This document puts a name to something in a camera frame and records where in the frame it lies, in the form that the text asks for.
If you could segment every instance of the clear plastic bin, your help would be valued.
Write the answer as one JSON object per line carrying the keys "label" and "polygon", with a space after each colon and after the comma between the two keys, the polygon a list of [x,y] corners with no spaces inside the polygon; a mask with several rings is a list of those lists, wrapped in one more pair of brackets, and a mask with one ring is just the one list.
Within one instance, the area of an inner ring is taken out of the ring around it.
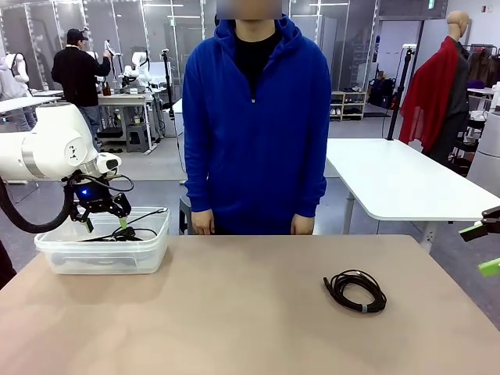
{"label": "clear plastic bin", "polygon": [[[161,207],[132,208],[127,222]],[[153,229],[137,230],[143,241],[135,242],[81,242],[111,234],[120,226],[118,218],[108,213],[90,215],[94,231],[88,233],[85,225],[67,220],[61,227],[35,237],[39,252],[44,252],[50,267],[62,274],[134,274],[154,273],[163,261],[168,245],[170,210],[150,215],[131,226]]]}

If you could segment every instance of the blue hoodie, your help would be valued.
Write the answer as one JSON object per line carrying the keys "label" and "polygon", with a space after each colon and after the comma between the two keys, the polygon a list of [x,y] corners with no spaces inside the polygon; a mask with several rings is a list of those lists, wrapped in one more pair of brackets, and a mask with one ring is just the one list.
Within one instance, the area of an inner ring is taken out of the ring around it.
{"label": "blue hoodie", "polygon": [[211,209],[235,234],[290,234],[314,217],[330,119],[330,73],[320,49],[286,17],[252,98],[234,63],[235,22],[221,20],[184,75],[186,187],[193,212]]}

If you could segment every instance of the black cap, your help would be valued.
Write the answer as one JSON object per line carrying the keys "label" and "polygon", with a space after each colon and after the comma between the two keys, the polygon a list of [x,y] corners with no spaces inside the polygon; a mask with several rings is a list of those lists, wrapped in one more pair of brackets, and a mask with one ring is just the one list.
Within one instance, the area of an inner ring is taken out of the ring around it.
{"label": "black cap", "polygon": [[84,32],[78,29],[69,29],[66,36],[68,45],[75,45],[78,41],[88,41],[88,37],[84,36]]}

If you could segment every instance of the sleeve cuff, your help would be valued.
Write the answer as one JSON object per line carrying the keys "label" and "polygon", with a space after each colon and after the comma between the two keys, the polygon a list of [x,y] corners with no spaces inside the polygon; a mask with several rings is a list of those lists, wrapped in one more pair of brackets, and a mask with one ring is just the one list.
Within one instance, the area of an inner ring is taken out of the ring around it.
{"label": "sleeve cuff", "polygon": [[210,207],[210,202],[207,198],[192,198],[191,200],[191,211],[193,213],[202,213],[203,211],[208,211],[212,207]]}
{"label": "sleeve cuff", "polygon": [[314,217],[316,216],[316,207],[317,205],[314,203],[299,203],[296,214],[304,217]]}

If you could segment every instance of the brown tabletop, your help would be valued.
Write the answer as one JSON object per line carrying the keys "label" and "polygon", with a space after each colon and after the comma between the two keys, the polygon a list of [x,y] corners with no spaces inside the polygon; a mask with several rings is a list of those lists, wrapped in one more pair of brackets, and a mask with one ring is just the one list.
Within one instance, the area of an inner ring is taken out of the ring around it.
{"label": "brown tabletop", "polygon": [[[337,305],[357,268],[387,308]],[[172,237],[158,273],[58,276],[38,256],[0,292],[0,373],[491,374],[500,333],[410,237]]]}

